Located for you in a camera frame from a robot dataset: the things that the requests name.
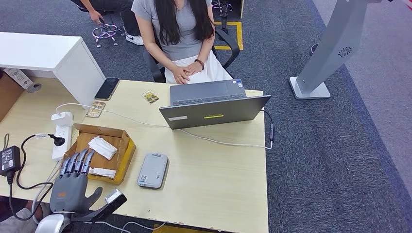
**laptop keyboard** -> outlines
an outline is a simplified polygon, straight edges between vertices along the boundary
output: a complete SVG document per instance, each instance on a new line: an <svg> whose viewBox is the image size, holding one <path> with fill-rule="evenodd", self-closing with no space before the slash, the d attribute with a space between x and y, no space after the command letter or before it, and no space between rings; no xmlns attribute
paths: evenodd
<svg viewBox="0 0 412 233"><path fill-rule="evenodd" d="M209 98L193 99L193 100L180 100L180 101L174 101L173 106L194 104L194 103L204 103L204 102L211 102L211 101L216 101L216 100L230 100L230 99L237 99L237 98L242 98L242 97L243 97L243 94L237 94L237 95L209 97Z"/></svg>

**laptop lid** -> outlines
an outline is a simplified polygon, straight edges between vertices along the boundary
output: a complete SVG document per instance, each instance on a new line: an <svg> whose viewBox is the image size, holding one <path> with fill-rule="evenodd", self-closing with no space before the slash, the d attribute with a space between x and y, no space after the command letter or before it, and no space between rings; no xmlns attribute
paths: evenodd
<svg viewBox="0 0 412 233"><path fill-rule="evenodd" d="M270 95L159 108L171 129L252 120Z"/></svg>

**laptop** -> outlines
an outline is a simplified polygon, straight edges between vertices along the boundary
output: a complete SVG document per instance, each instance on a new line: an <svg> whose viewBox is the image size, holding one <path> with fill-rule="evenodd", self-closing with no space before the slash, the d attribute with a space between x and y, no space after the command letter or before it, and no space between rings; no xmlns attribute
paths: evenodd
<svg viewBox="0 0 412 233"><path fill-rule="evenodd" d="M170 106L204 103L216 100L233 100L245 97L246 93L240 79L170 87Z"/></svg>
<svg viewBox="0 0 412 233"><path fill-rule="evenodd" d="M246 97L240 79L171 86L170 95L159 111L173 130L253 120L271 98Z"/></svg>

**stand base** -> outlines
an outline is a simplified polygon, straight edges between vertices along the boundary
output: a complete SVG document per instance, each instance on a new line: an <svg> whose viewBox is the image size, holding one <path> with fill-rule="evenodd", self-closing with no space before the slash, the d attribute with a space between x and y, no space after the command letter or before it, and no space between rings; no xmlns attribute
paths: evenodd
<svg viewBox="0 0 412 233"><path fill-rule="evenodd" d="M326 88L325 83L321 83L316 89L308 94L302 94L300 92L299 86L296 83L297 77L291 77L289 83L291 84L292 90L295 93L295 98L298 100L311 100L311 99L327 99L330 97L330 93Z"/></svg>

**white skirt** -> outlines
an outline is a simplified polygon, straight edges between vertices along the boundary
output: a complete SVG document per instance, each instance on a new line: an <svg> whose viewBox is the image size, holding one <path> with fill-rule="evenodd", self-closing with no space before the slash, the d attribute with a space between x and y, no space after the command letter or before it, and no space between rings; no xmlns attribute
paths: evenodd
<svg viewBox="0 0 412 233"><path fill-rule="evenodd" d="M197 59L197 56L193 56L190 58L180 59L177 61L173 61L177 66L180 67L187 67L188 65L192 64L194 60ZM173 72L165 69L165 77L167 83L177 84L176 80L174 79ZM188 83L205 83L211 81L220 81L220 80L230 80L232 77L226 72L226 70L222 67L219 60L213 54L212 50L205 62L205 69L202 71L189 76L190 81Z"/></svg>

